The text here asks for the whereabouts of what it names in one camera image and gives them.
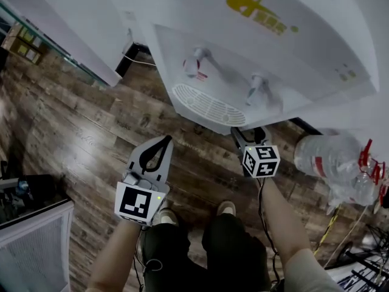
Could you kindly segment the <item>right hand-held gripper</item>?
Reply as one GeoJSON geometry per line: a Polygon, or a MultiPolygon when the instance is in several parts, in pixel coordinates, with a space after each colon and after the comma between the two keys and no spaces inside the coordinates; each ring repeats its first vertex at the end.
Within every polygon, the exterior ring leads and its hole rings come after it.
{"type": "Polygon", "coordinates": [[[254,139],[248,140],[237,127],[231,127],[231,136],[240,149],[239,160],[246,177],[269,178],[275,176],[281,158],[278,147],[272,143],[272,135],[266,127],[258,127],[254,139]]]}

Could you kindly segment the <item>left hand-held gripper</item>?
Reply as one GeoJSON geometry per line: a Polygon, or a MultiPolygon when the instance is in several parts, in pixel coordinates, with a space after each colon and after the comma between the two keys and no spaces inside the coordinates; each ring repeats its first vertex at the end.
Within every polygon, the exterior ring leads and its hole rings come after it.
{"type": "Polygon", "coordinates": [[[151,226],[170,188],[165,184],[173,153],[171,136],[159,136],[137,146],[131,153],[124,179],[117,183],[114,213],[119,218],[151,226]],[[159,154],[155,165],[148,163],[159,154]]]}

